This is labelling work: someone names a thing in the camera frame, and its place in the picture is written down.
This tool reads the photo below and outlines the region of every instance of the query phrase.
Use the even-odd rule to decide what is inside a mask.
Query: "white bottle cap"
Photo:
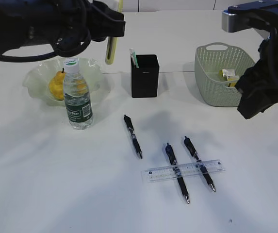
[[[66,58],[64,61],[65,73],[78,73],[80,71],[80,64],[78,58]]]

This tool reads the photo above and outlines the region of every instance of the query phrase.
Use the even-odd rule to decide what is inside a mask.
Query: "green bottle label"
[[[88,121],[93,115],[90,101],[79,106],[66,104],[65,107],[67,115],[72,122],[85,122]]]

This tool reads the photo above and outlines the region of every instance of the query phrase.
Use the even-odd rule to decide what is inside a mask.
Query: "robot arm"
[[[0,61],[72,57],[84,51],[91,40],[120,37],[124,32],[124,15],[100,1],[0,0]],[[50,44],[53,52],[31,57],[2,55],[8,50],[40,44]]]
[[[260,0],[231,6],[222,13],[222,29],[229,33],[248,28],[270,32],[260,45],[260,59],[236,84],[242,94],[238,111],[249,119],[278,103],[278,1]]]

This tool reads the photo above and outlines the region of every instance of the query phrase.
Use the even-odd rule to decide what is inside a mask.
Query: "basket handle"
[[[225,43],[222,43],[222,42],[214,42],[214,43],[210,43],[210,44],[205,45],[204,46],[205,50],[208,50],[207,47],[212,46],[212,45],[222,45],[222,46],[226,47],[226,49],[224,49],[224,50],[228,50],[228,48],[229,48],[228,44],[225,44]]]

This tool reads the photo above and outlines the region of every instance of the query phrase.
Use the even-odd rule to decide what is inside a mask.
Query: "pear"
[[[65,69],[58,71],[55,77],[49,83],[49,90],[58,100],[64,100],[63,96],[63,79],[65,78]]]

